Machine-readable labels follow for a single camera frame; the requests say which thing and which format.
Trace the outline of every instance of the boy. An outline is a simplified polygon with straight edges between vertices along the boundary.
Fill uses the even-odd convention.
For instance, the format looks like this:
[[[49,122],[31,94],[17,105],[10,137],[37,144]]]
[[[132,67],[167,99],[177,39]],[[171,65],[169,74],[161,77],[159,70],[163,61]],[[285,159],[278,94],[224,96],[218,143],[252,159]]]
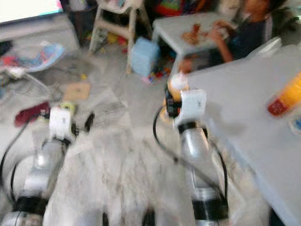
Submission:
[[[246,0],[244,13],[249,17],[241,24],[238,31],[226,21],[216,21],[208,38],[212,39],[217,50],[210,52],[209,64],[215,66],[218,64],[230,62],[236,59],[246,57],[257,47],[270,39],[271,23],[269,27],[268,20],[273,10],[280,7],[286,0]],[[224,28],[230,42],[227,44],[218,29]],[[184,60],[180,64],[180,70],[184,73],[191,71],[191,60]]]

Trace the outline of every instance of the gray table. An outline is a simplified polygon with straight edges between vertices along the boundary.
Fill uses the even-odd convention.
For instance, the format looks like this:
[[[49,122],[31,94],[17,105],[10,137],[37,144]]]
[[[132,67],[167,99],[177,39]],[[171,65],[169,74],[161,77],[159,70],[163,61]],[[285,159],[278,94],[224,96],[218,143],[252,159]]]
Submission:
[[[301,225],[301,137],[267,111],[270,98],[301,71],[301,49],[243,59],[193,73],[190,87],[208,93],[213,133],[256,173],[258,187],[287,226]]]
[[[188,16],[174,16],[154,21],[152,40],[158,42],[159,38],[162,38],[177,53],[171,74],[177,73],[178,63],[182,61],[186,55],[199,53],[216,47],[216,44],[210,39],[201,41],[199,45],[192,46],[182,40],[183,32],[191,31],[195,23],[201,24],[202,30],[208,32],[212,29],[213,23],[221,19],[230,22],[229,18],[213,12]]]

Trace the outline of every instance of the red cloth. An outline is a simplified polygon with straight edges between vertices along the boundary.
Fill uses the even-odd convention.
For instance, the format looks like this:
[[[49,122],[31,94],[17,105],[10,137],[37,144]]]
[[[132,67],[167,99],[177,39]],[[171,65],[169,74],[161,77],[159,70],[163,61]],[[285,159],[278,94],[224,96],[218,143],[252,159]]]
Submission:
[[[40,114],[41,110],[45,110],[46,114],[50,112],[50,106],[48,101],[45,101],[42,104],[20,111],[15,117],[15,126],[16,127],[23,126],[31,117],[36,115],[36,117],[32,119],[32,121],[35,121],[38,118],[38,115]]]

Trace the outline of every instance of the television screen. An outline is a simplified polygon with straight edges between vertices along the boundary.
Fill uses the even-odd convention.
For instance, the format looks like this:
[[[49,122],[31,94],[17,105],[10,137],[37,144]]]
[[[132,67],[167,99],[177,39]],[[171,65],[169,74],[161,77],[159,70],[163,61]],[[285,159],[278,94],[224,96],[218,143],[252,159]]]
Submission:
[[[60,0],[0,0],[0,24],[62,11]]]

